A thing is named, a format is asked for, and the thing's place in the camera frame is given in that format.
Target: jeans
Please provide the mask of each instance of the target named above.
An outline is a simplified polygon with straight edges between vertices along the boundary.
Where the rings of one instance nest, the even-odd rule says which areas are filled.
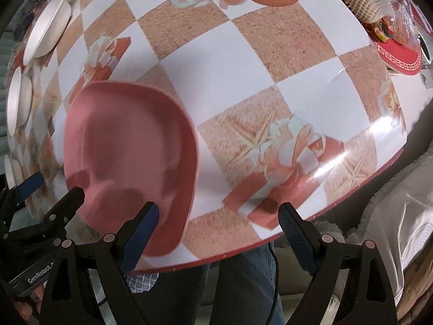
[[[193,325],[209,264],[159,274],[135,297],[152,325]],[[221,261],[209,325],[265,325],[274,298],[275,261],[268,245]],[[280,298],[271,325],[284,325]]]

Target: white foam fruit net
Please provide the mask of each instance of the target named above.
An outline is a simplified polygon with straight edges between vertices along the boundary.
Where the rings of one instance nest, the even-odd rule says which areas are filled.
[[[395,18],[390,0],[344,0],[344,2],[363,23],[374,23],[385,16]]]

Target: silver bolt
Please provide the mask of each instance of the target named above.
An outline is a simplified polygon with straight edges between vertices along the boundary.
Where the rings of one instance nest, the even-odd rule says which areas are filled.
[[[104,242],[110,243],[114,241],[114,235],[112,233],[106,234],[104,236]]]
[[[71,240],[64,240],[63,243],[61,244],[61,246],[63,248],[69,248],[72,245],[72,241]]]
[[[374,249],[376,247],[376,243],[374,243],[371,240],[366,240],[365,241],[365,246],[369,249]]]
[[[333,240],[334,240],[334,237],[332,237],[330,234],[324,234],[322,236],[322,241],[325,243],[332,243]]]

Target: printed starfish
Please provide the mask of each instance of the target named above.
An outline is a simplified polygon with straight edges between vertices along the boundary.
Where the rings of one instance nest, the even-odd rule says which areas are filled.
[[[369,178],[370,175],[363,169],[366,158],[367,155],[364,154],[355,165],[350,164],[346,158],[343,159],[342,164],[349,174],[349,177],[342,184],[344,192],[350,192],[354,187]]]
[[[234,159],[229,163],[229,166],[243,160],[253,149],[259,149],[260,146],[268,140],[268,128],[273,117],[273,113],[267,116],[266,120],[257,130],[255,135],[248,133],[234,121],[228,121],[229,128],[245,144],[245,148],[234,157]]]

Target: tablecloth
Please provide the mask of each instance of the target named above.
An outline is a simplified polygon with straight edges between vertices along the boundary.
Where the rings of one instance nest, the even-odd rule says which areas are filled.
[[[185,234],[167,255],[144,251],[135,273],[272,240],[281,232],[279,201],[314,218],[406,142],[385,64],[341,0],[68,1],[72,17],[59,43],[25,70],[29,120],[9,134],[24,177],[45,178],[27,202],[35,217],[67,192],[64,121],[90,81],[155,86],[196,126],[198,182]],[[79,212],[67,229],[78,243],[100,238]]]

